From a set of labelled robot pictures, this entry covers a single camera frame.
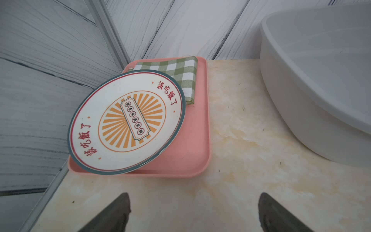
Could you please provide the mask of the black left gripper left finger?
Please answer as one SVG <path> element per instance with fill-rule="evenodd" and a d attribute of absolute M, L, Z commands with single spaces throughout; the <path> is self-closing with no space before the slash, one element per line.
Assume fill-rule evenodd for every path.
<path fill-rule="evenodd" d="M 128 193 L 120 194 L 80 232 L 124 232 L 131 213 Z"/>

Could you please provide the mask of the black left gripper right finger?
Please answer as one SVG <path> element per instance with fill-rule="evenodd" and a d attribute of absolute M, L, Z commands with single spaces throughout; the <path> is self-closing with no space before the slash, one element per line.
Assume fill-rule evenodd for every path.
<path fill-rule="evenodd" d="M 313 232 L 269 194 L 260 195 L 259 220 L 264 232 Z"/>

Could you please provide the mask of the grey plastic storage box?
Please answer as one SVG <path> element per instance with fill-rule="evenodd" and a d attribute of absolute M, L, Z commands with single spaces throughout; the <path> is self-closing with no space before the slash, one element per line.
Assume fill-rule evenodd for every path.
<path fill-rule="evenodd" d="M 371 5 L 270 14 L 260 69 L 292 133 L 334 162 L 371 166 Z"/>

